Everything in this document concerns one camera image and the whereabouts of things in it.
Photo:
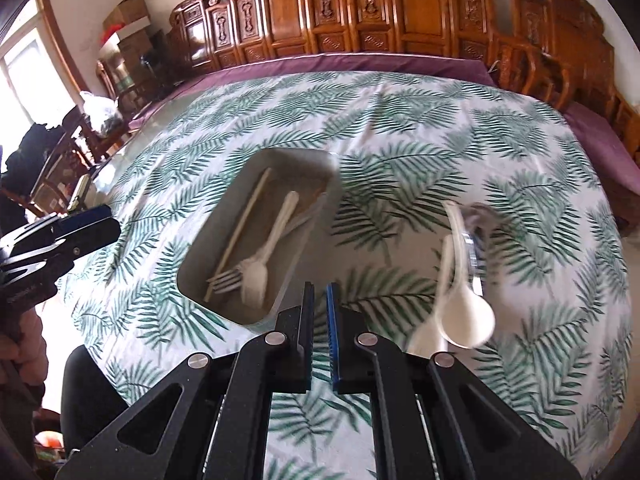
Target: table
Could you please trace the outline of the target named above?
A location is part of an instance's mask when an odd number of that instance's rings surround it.
[[[500,213],[485,276],[496,330],[456,355],[583,474],[603,465],[626,392],[631,318],[599,180],[552,108],[429,76],[324,72],[212,88],[140,153],[110,195],[122,236],[61,283],[127,402],[193,351],[221,356],[252,336],[181,296],[175,275],[244,162],[275,146],[342,154],[335,246],[312,279],[318,291],[338,281],[346,306],[400,346],[430,314],[449,231],[440,201]],[[332,394],[318,303],[312,390],[274,396],[267,478],[375,469],[367,397]]]

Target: spoon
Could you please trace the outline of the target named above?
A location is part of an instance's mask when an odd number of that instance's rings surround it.
[[[442,202],[449,223],[456,258],[453,284],[447,291],[444,306],[436,311],[435,320],[440,333],[450,343],[460,348],[476,348],[488,341],[495,328],[495,314],[482,297],[480,278],[472,267],[473,288],[469,285],[470,259],[476,264],[473,240],[466,232],[458,204],[451,200]]]
[[[271,228],[269,237],[253,258],[242,263],[242,285],[240,298],[242,303],[252,308],[261,308],[264,303],[264,293],[267,290],[267,261],[271,257],[280,235],[287,226],[287,222],[298,204],[299,195],[289,191],[282,203],[278,217]]]
[[[447,340],[440,333],[440,327],[436,322],[436,313],[444,306],[444,297],[451,278],[453,264],[453,240],[451,235],[445,236],[442,241],[442,258],[440,259],[440,272],[436,284],[436,298],[433,302],[431,315],[420,324],[409,339],[407,351],[409,354],[430,358],[437,352],[446,352],[449,348]]]

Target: plastic bag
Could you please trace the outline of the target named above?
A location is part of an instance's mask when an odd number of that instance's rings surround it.
[[[84,113],[89,116],[92,130],[105,138],[123,122],[118,104],[107,97],[80,92],[84,99]]]

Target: chopstick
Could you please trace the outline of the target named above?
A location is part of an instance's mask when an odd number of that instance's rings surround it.
[[[236,242],[238,241],[238,238],[242,234],[242,229],[244,229],[244,224],[246,224],[246,220],[249,218],[249,214],[251,213],[251,210],[254,208],[254,205],[257,202],[258,197],[260,196],[260,193],[264,188],[264,185],[267,183],[267,180],[270,174],[271,174],[271,168],[267,168],[262,172],[262,176],[260,177],[258,184],[255,186],[254,192],[252,193],[251,198],[249,199],[249,202],[246,203],[246,207],[242,212],[242,216],[240,217],[240,220],[238,221],[238,224],[236,225],[236,228],[233,234],[231,235],[231,238],[229,239],[229,243],[226,245],[225,252],[222,254],[222,258],[220,258],[220,261],[218,262],[218,266],[216,267],[216,272],[213,273],[213,276],[217,276],[220,273],[220,271],[225,268],[226,261],[229,259],[229,256],[231,256],[231,252],[234,250],[234,247],[236,246]],[[207,287],[207,293],[204,295],[204,301],[209,301],[211,299],[212,293],[213,293],[213,284],[209,283],[209,286]]]

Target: plastic container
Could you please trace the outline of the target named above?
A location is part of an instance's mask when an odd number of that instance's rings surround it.
[[[318,211],[278,242],[267,263],[269,279],[262,309],[244,306],[239,289],[215,294],[206,303],[206,280],[215,272],[236,223],[267,168],[271,168],[270,179],[222,270],[231,269],[261,247],[289,191],[295,190],[300,194],[294,215],[304,211],[315,200],[321,201]],[[331,224],[341,196],[337,155],[323,150],[261,150],[242,167],[198,232],[180,264],[176,280],[178,290],[191,301],[252,332],[272,330],[280,308],[300,302],[306,281],[313,282],[316,290],[326,285],[317,283],[316,279],[322,276],[324,255],[332,247]]]

